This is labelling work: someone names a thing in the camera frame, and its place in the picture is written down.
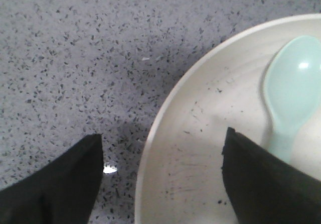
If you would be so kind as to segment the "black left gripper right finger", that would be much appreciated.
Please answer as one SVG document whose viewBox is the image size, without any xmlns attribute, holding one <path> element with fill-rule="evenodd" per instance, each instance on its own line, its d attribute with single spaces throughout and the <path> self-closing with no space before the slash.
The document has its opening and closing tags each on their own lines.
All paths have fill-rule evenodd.
<svg viewBox="0 0 321 224">
<path fill-rule="evenodd" d="M 222 177 L 238 223 L 320 223 L 320 180 L 228 127 Z"/>
</svg>

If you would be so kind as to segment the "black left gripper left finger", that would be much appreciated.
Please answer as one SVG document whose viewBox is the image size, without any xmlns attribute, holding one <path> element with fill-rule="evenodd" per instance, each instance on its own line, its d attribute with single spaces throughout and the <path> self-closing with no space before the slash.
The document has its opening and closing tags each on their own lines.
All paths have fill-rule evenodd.
<svg viewBox="0 0 321 224">
<path fill-rule="evenodd" d="M 102 136 L 87 135 L 1 190 L 1 223 L 88 223 L 103 176 Z"/>
</svg>

